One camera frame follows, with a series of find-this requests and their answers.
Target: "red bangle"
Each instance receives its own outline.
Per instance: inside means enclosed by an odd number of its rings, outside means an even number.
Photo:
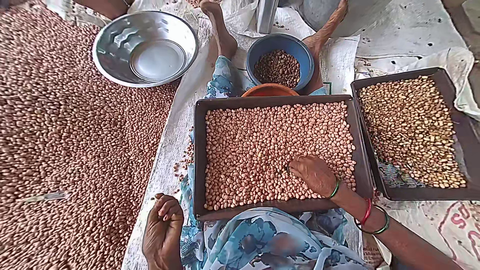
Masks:
[[[370,216],[370,211],[372,210],[372,200],[370,199],[366,199],[367,202],[368,202],[368,208],[367,208],[367,212],[365,213],[365,216],[363,217],[363,219],[361,220],[360,224],[363,226],[365,224],[365,222],[367,221],[367,218]]]

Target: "metal container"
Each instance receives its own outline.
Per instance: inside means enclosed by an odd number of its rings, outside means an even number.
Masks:
[[[352,159],[357,162],[353,172],[357,180],[357,193],[364,198],[373,197],[373,179],[367,152],[363,143],[360,129],[359,108],[357,103],[349,95],[327,95],[327,96],[286,96],[286,97],[245,97],[245,98],[214,98],[197,101],[195,106],[195,180],[193,183],[193,214],[201,221],[216,221],[231,219],[237,214],[254,207],[276,207],[287,213],[314,211],[337,208],[338,206],[330,200],[324,199],[290,199],[269,200],[256,204],[237,206],[235,208],[219,209],[209,211],[204,208],[205,204],[205,169],[208,164],[206,152],[206,124],[205,115],[208,110],[216,109],[238,109],[238,108],[265,108],[283,105],[312,104],[344,101],[347,105],[347,123],[350,125],[350,133],[353,137],[355,151]]]
[[[377,83],[416,79],[419,76],[430,76],[438,87],[447,108],[450,109],[450,116],[454,123],[455,130],[455,159],[459,164],[460,171],[467,177],[465,188],[437,188],[427,187],[417,180],[407,177],[391,164],[386,164],[377,159],[366,128],[366,122],[360,110],[360,121],[362,125],[363,140],[372,166],[373,178],[377,190],[383,193],[384,197],[393,201],[413,200],[480,200],[480,142],[473,130],[474,119],[458,111],[453,101],[455,99],[455,86],[448,77],[447,72],[439,67],[414,70],[386,76],[379,76],[353,81],[351,86],[355,102],[360,104],[358,91],[361,88],[375,85]]]
[[[198,53],[198,38],[184,20],[160,11],[123,15],[105,26],[92,48],[98,70],[130,87],[151,87],[182,76]]]
[[[259,0],[257,6],[257,32],[270,34],[275,19],[278,0]]]

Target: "sorted peanuts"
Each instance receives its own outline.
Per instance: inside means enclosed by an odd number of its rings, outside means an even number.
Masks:
[[[274,199],[320,198],[289,172],[288,164],[297,154],[324,159],[355,191],[355,146],[346,116],[343,101],[209,110],[204,207],[218,210]]]
[[[275,49],[260,57],[253,74],[262,84],[274,83],[295,88],[300,81],[300,64],[284,50]]]
[[[359,91],[377,156],[429,186],[465,187],[455,161],[452,119],[427,76],[378,83]]]
[[[0,12],[2,270],[121,267],[176,85],[106,79],[98,31],[42,1]],[[17,201],[59,191],[71,196]]]

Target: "green bangle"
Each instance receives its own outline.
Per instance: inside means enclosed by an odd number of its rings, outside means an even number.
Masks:
[[[336,192],[338,191],[338,188],[340,187],[340,181],[336,179],[336,187],[335,189],[333,190],[332,194],[330,195],[330,197],[325,197],[324,199],[328,200],[328,199],[331,199],[333,196],[335,196]]]
[[[388,229],[388,226],[390,225],[390,217],[388,216],[387,214],[387,211],[385,211],[385,209],[383,209],[382,207],[374,204],[373,206],[377,207],[380,211],[382,211],[385,215],[385,226],[381,229],[379,229],[378,231],[375,231],[375,232],[367,232],[365,231],[364,229],[360,228],[361,224],[358,222],[358,223],[355,223],[358,227],[359,230],[361,230],[362,232],[364,233],[368,233],[368,234],[379,234],[379,233],[383,233],[386,229]]]

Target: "blue plastic bowl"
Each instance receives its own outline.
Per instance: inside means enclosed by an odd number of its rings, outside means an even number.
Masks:
[[[296,37],[285,34],[269,34],[256,40],[247,53],[247,73],[255,85],[260,81],[253,75],[255,64],[260,57],[275,49],[282,49],[295,57],[300,64],[300,81],[293,89],[299,91],[304,88],[313,75],[313,56],[307,46]]]

